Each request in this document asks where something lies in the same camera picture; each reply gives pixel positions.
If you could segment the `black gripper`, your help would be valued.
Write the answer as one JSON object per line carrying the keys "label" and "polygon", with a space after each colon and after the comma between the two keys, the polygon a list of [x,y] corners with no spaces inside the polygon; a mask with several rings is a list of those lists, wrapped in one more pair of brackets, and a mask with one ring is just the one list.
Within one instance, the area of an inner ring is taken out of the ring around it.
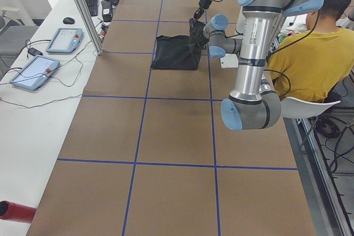
{"label": "black gripper", "polygon": [[204,36],[203,25],[192,25],[190,27],[190,42],[198,46],[205,46],[208,39]]}
{"label": "black gripper", "polygon": [[204,9],[209,9],[211,3],[212,0],[199,0],[199,8],[195,11],[193,18],[199,20],[204,15]]}

